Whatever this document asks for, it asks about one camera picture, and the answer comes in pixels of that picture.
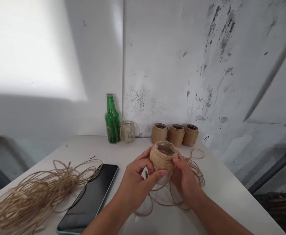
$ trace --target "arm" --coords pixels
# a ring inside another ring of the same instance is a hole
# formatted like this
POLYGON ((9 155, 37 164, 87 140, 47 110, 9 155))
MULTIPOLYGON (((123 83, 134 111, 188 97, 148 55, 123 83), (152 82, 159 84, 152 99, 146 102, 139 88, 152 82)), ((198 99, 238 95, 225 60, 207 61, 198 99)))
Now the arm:
POLYGON ((96 216, 82 235, 117 234, 127 220, 144 202, 156 183, 167 174, 166 170, 155 171, 148 159, 152 146, 126 167, 120 186, 111 202, 96 216), (147 167, 150 177, 144 179, 142 172, 147 167))
POLYGON ((184 203, 195 212, 208 234, 252 234, 204 193, 180 152, 173 162, 177 166, 172 175, 173 183, 184 203))

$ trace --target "fingernail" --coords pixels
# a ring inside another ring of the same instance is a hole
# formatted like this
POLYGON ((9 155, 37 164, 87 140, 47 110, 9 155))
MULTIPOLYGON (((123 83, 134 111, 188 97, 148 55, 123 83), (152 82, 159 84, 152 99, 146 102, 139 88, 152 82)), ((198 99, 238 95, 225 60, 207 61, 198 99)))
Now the fingernail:
POLYGON ((180 159, 178 159, 178 157, 174 157, 172 160, 173 160, 174 162, 176 162, 176 163, 179 163, 179 162, 180 162, 180 159))
POLYGON ((163 171, 161 172, 161 176, 165 176, 167 173, 168 173, 167 170, 163 170, 163 171))

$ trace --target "hand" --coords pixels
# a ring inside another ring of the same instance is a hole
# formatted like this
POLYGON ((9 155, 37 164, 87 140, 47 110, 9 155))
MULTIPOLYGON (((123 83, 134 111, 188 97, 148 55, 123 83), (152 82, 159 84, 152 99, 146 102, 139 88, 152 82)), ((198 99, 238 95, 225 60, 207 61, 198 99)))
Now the hand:
POLYGON ((184 203, 193 208, 197 198, 202 197, 204 192, 199 186, 193 171, 188 163, 183 159, 181 153, 178 151, 178 156, 173 158, 175 167, 172 174, 172 181, 175 184, 184 203))
POLYGON ((113 198, 116 203, 124 203, 124 209, 128 210, 130 214, 140 207, 156 183, 167 174, 166 170, 155 171, 149 160, 151 149, 152 146, 126 167, 120 186, 113 198), (142 177, 145 167, 150 173, 147 179, 142 177))

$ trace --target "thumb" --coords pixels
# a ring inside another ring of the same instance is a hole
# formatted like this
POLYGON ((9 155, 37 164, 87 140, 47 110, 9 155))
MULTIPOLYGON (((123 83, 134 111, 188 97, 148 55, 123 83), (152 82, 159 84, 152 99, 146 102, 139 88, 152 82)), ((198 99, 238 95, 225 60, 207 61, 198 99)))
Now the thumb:
POLYGON ((174 164, 183 172, 186 170, 186 167, 188 166, 187 162, 184 161, 182 158, 174 157, 173 159, 174 164))
POLYGON ((150 192, 153 187, 158 183, 158 181, 167 175, 167 170, 157 170, 153 174, 151 174, 147 179, 145 179, 143 182, 146 186, 146 189, 148 192, 150 192))

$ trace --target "bottle neck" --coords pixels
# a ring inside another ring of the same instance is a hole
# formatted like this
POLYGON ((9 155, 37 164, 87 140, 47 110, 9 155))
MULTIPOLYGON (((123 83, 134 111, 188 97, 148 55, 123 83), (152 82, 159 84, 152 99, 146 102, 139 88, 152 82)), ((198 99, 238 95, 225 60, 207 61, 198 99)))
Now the bottle neck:
POLYGON ((116 111, 116 107, 114 106, 113 97, 107 97, 107 110, 116 111))

